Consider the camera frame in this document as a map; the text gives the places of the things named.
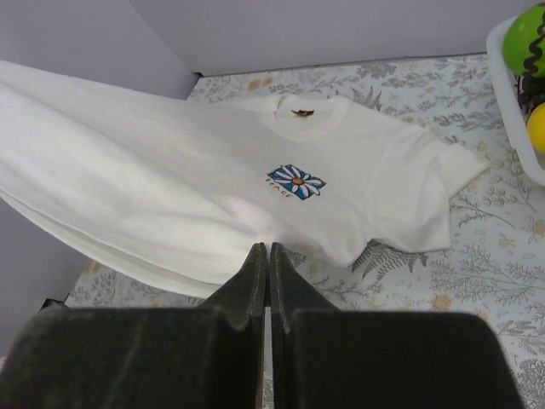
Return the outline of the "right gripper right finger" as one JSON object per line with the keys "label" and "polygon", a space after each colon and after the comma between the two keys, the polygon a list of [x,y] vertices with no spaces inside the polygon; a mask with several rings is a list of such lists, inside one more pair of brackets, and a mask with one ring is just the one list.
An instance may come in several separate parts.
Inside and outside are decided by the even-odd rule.
{"label": "right gripper right finger", "polygon": [[275,244],[269,262],[277,408],[519,408],[501,346],[464,313],[344,311]]}

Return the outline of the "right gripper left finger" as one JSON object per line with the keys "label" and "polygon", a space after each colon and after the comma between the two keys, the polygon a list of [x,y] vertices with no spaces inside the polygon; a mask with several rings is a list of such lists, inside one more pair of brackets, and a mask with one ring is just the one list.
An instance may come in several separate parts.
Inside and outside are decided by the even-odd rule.
{"label": "right gripper left finger", "polygon": [[267,252],[193,308],[46,308],[6,360],[9,408],[258,408]]}

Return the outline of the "white t-shirt daisy print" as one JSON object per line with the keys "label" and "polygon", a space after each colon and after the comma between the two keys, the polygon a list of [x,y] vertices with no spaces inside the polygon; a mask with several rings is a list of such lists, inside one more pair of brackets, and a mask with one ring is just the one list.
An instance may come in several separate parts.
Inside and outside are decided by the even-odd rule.
{"label": "white t-shirt daisy print", "polygon": [[1,65],[1,197],[165,291],[207,297],[256,243],[337,267],[450,246],[468,148],[344,97],[198,103]]}

